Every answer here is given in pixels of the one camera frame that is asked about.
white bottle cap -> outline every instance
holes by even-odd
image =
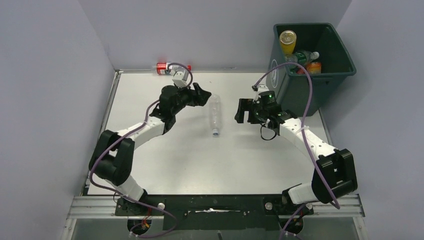
[[[212,135],[218,137],[220,135],[220,130],[218,128],[212,129]]]
[[[310,55],[310,59],[311,60],[315,60],[315,59],[317,59],[317,58],[319,58],[320,57],[320,53],[319,52],[317,52],[317,51],[314,51],[311,55]]]

white tabletop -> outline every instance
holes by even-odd
[[[280,194],[294,185],[310,182],[314,167],[283,137],[260,138],[258,124],[234,120],[239,99],[253,98],[251,86],[262,73],[194,73],[194,82],[221,99],[222,129],[212,137],[209,108],[187,106],[176,123],[134,152],[131,175],[149,194]],[[123,73],[106,129],[118,131],[144,119],[146,108],[159,99],[170,76]],[[306,125],[327,141],[317,112]],[[94,176],[94,181],[109,186]],[[89,195],[110,191],[90,185]]]

plastic bottle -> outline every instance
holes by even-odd
[[[151,67],[151,72],[154,74],[158,74],[158,75],[170,75],[172,70],[174,72],[177,72],[177,70],[179,68],[181,68],[181,66],[179,65],[172,65],[171,68],[169,69],[169,64],[170,62],[158,62],[156,63],[156,65]],[[192,66],[191,65],[187,65],[187,68],[191,71],[192,70]]]
[[[310,52],[305,50],[297,51],[293,54],[286,55],[285,61],[291,62],[291,63],[298,63],[302,66],[306,66],[310,62],[314,61],[315,59],[320,57],[320,53],[317,51]],[[288,66],[289,69],[296,68],[296,65],[292,64]]]
[[[212,94],[212,96],[210,96],[209,115],[212,136],[218,137],[221,129],[221,99],[219,95]]]

white wall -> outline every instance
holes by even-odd
[[[325,109],[353,152],[373,240],[423,239],[424,1],[353,0],[337,31],[357,74]]]
[[[0,1],[0,239],[56,240],[113,68],[77,0]]]
[[[268,67],[273,26],[342,19],[351,0],[79,0],[115,69]]]

trash bin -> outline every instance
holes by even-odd
[[[297,35],[294,52],[319,52],[316,61],[321,62],[321,73],[310,75],[313,94],[307,116],[312,116],[346,77],[355,75],[356,68],[330,23],[290,23],[274,25],[275,38],[268,70],[286,62],[279,40],[280,34],[286,30],[292,30]],[[283,110],[290,110],[298,117],[303,115],[309,96],[305,74],[292,73],[288,66],[281,67],[267,76],[266,85],[275,91],[276,100]]]

